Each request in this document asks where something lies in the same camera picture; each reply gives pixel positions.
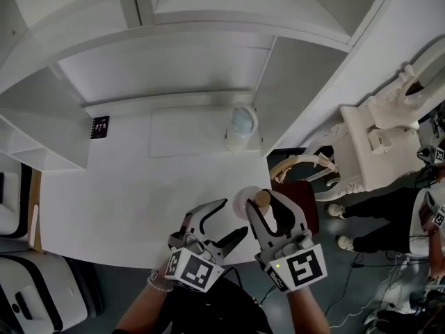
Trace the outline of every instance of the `bottle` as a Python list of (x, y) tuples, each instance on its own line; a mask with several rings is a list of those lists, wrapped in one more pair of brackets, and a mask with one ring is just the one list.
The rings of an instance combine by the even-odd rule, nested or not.
[(232, 152), (244, 150), (257, 128), (258, 119), (252, 107), (236, 103), (232, 120), (225, 132), (225, 147)]

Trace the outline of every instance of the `brown cushion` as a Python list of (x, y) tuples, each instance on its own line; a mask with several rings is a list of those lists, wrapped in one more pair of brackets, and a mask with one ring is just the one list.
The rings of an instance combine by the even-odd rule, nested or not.
[(307, 181), (292, 181), (280, 184), (272, 181), (272, 190), (284, 194), (287, 198), (299, 205), (305, 213), (308, 228), (312, 234), (320, 231), (318, 222), (317, 205), (312, 185)]

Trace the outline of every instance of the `white t-shirt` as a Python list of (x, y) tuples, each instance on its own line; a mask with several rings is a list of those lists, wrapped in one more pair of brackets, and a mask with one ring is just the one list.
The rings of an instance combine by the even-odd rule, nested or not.
[[(423, 203), (426, 192), (429, 191), (433, 199), (438, 205), (445, 205), (445, 186), (440, 183), (434, 184), (431, 188), (421, 189), (414, 202), (414, 207), (412, 208), (411, 216), (411, 230), (410, 230), (410, 250), (414, 255), (428, 256), (429, 251), (429, 238), (428, 233), (424, 232), (419, 217), (420, 206)], [(440, 237), (442, 241), (442, 251), (445, 251), (445, 224), (440, 227)], [(423, 235), (425, 236), (416, 238), (413, 235)]]

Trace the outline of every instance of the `dark clothing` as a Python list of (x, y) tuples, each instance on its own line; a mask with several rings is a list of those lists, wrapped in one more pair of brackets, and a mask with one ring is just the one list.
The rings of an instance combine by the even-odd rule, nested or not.
[(377, 318), (383, 319), (375, 325), (377, 329), (383, 333), (417, 334), (426, 325), (429, 316), (424, 312), (416, 316), (381, 310), (377, 314)]
[(255, 302), (225, 278), (207, 293), (176, 287), (165, 299), (154, 332), (162, 333), (173, 322), (172, 334), (272, 334), (264, 311)]
[(410, 228), (414, 203), (420, 189), (402, 188), (384, 196), (369, 198), (346, 208), (344, 218), (383, 218), (390, 222), (364, 237), (354, 239), (354, 250), (360, 253), (393, 250), (410, 252)]

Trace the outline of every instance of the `floor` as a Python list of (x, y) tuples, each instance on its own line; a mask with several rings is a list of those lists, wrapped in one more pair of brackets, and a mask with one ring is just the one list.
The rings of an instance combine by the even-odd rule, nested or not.
[[(281, 159), (284, 159), (284, 156), (269, 157), (269, 166), (273, 166)], [(298, 165), (288, 174), (287, 179), (299, 179), (306, 177), (312, 172), (314, 172), (312, 167)], [(408, 177), (399, 180), (388, 189), (345, 196), (341, 199), (341, 203), (351, 205), (367, 197), (386, 193), (400, 186), (412, 186), (413, 184), (413, 177)], [(322, 186), (321, 182), (313, 184), (316, 191)], [(326, 311), (329, 304), (335, 302), (343, 294), (346, 279), (351, 269), (350, 264), (357, 256), (356, 253), (337, 248), (335, 236), (337, 234), (361, 236), (379, 228), (386, 221), (378, 221), (373, 218), (350, 219), (348, 221), (332, 219), (326, 214), (325, 204), (323, 203), (318, 203), (318, 215), (321, 230), (314, 239), (315, 242), (319, 242), (323, 247), (328, 277), (311, 285), (311, 290), (322, 310)], [(395, 255), (390, 253), (389, 257), (393, 258)], [(378, 266), (385, 265), (385, 267), (353, 269), (345, 296), (340, 302), (331, 307), (327, 319), (331, 326), (338, 326), (349, 313), (359, 313), (361, 307), (366, 306), (374, 296), (375, 299), (360, 314), (350, 317), (341, 328), (332, 328), (333, 333), (364, 333), (366, 327), (362, 325), (363, 319), (372, 309), (379, 306), (380, 301), (382, 301), (382, 307), (387, 307), (388, 303), (393, 303), (397, 308), (407, 310), (409, 308), (407, 304), (409, 293), (413, 290), (421, 289), (428, 271), (426, 265), (408, 266), (405, 272), (400, 275), (398, 272), (399, 267), (397, 267), (391, 273), (391, 276), (394, 275), (394, 279), (391, 281), (391, 286), (389, 286), (390, 283), (386, 279), (388, 279), (389, 270), (393, 268), (392, 264), (394, 261), (388, 260), (384, 253), (377, 253), (365, 255), (362, 263)], [(67, 334), (111, 333), (124, 311), (145, 286), (149, 274), (148, 270), (142, 269), (125, 269), (103, 265), (96, 265), (95, 268), (102, 289), (105, 312), (101, 317), (87, 319), (78, 326), (69, 329), (66, 331)], [(259, 268), (259, 265), (256, 262), (248, 262), (239, 264), (236, 268), (239, 270), (245, 290), (257, 299), (262, 299), (272, 284)], [(383, 280), (386, 281), (379, 287), (380, 282)], [(274, 333), (294, 333), (289, 306), (285, 296), (282, 296), (279, 292), (271, 294), (264, 302), (263, 309), (268, 316)]]

